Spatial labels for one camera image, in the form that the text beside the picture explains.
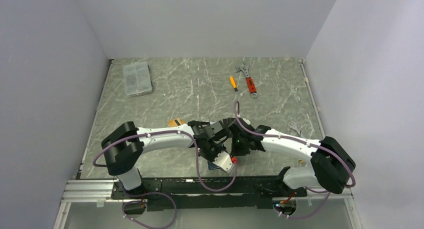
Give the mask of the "red adjustable wrench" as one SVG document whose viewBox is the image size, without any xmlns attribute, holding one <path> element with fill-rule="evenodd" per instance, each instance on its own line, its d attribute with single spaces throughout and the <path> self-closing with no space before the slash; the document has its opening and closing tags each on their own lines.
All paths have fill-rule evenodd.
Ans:
<svg viewBox="0 0 424 229">
<path fill-rule="evenodd" d="M 257 94 L 255 83 L 253 82 L 253 79 L 250 75 L 249 68 L 250 68 L 250 65 L 243 61 L 241 65 L 235 66 L 235 72 L 236 73 L 242 72 L 244 74 L 248 91 L 251 97 L 256 99 L 258 97 L 258 94 Z"/>
</svg>

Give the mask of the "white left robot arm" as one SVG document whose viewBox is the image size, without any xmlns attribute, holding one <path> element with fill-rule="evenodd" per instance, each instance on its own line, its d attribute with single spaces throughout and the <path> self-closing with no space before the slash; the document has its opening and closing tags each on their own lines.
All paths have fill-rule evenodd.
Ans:
<svg viewBox="0 0 424 229">
<path fill-rule="evenodd" d="M 229 137 L 230 132 L 221 121 L 192 120 L 167 128 L 136 127 L 128 121 L 101 142 L 102 151 L 92 164 L 100 167 L 97 161 L 104 157 L 103 166 L 108 174 L 119 179 L 129 198 L 137 199 L 144 192 L 142 176 L 135 167 L 141 155 L 171 148 L 194 148 L 196 160 L 204 158 L 227 173 L 236 172 L 237 163 L 220 141 Z"/>
</svg>

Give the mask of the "gold card stack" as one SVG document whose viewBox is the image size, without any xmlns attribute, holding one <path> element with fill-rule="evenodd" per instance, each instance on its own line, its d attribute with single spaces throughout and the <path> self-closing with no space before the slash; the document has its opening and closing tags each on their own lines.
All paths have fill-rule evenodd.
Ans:
<svg viewBox="0 0 424 229">
<path fill-rule="evenodd" d="M 180 118 L 175 118 L 168 121 L 168 127 L 178 127 L 185 123 L 186 122 L 184 120 L 181 120 Z"/>
</svg>

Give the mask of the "clear plastic screw box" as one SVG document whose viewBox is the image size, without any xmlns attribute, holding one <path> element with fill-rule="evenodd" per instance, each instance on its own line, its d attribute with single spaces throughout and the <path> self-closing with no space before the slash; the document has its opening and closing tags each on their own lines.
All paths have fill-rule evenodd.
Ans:
<svg viewBox="0 0 424 229">
<path fill-rule="evenodd" d="M 123 77 L 127 96 L 141 96 L 153 91 L 150 67 L 146 61 L 124 65 Z"/>
</svg>

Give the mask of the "blue leather card holder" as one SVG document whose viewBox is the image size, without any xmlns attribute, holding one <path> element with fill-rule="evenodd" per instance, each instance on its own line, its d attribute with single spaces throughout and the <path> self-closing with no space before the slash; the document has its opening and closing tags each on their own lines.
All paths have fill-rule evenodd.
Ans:
<svg viewBox="0 0 424 229">
<path fill-rule="evenodd" d="M 220 167 L 218 165 L 216 165 L 213 162 L 208 161 L 208 160 L 207 160 L 207 168 L 209 170 L 219 170 L 220 169 Z"/>
</svg>

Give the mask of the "orange screwdriver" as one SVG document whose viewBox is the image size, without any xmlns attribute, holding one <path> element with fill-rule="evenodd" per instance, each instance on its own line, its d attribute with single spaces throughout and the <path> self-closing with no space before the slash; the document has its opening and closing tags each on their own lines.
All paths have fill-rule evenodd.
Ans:
<svg viewBox="0 0 424 229">
<path fill-rule="evenodd" d="M 232 86 L 233 90 L 235 91 L 236 95 L 239 95 L 239 90 L 238 90 L 235 79 L 232 76 L 230 76 L 229 80 L 230 80 L 231 86 Z"/>
</svg>

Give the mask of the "black card stack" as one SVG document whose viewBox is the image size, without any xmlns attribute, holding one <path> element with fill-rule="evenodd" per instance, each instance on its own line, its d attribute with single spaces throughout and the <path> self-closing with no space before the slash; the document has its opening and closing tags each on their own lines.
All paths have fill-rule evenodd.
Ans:
<svg viewBox="0 0 424 229">
<path fill-rule="evenodd" d="M 224 118 L 222 119 L 222 123 L 226 128 L 229 128 L 233 125 L 237 120 L 234 117 Z"/>
</svg>

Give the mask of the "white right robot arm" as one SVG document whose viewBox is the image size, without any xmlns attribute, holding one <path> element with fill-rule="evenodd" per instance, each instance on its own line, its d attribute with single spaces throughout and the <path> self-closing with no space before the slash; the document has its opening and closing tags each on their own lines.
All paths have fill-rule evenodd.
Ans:
<svg viewBox="0 0 424 229">
<path fill-rule="evenodd" d="M 304 167 L 286 166 L 276 176 L 275 189 L 282 197 L 294 190 L 311 187 L 341 194 L 355 185 L 352 176 L 356 164 L 333 137 L 306 139 L 266 125 L 253 128 L 242 118 L 235 118 L 229 130 L 234 156 L 244 156 L 251 151 L 282 153 L 306 163 Z"/>
</svg>

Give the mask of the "silver open-end wrench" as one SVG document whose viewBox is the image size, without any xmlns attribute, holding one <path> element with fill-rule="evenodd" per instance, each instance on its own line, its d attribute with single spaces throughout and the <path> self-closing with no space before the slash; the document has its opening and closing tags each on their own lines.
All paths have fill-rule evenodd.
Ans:
<svg viewBox="0 0 424 229">
<path fill-rule="evenodd" d="M 299 137 L 306 138 L 305 135 L 303 134 L 302 130 L 300 129 L 300 127 L 298 126 L 298 124 L 295 121 L 290 121 L 287 125 L 289 126 L 290 129 L 297 132 Z"/>
</svg>

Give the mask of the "black base frame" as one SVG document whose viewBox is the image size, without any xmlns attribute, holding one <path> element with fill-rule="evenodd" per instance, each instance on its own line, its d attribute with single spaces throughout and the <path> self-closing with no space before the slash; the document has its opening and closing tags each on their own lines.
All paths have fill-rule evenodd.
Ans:
<svg viewBox="0 0 424 229">
<path fill-rule="evenodd" d="M 141 188 L 125 193 L 119 181 L 113 183 L 113 200 L 141 199 L 149 212 L 177 209 L 254 207 L 272 209 L 279 201 L 304 198 L 304 188 L 290 189 L 277 176 L 238 176 L 220 192 L 205 189 L 196 177 L 145 177 Z"/>
</svg>

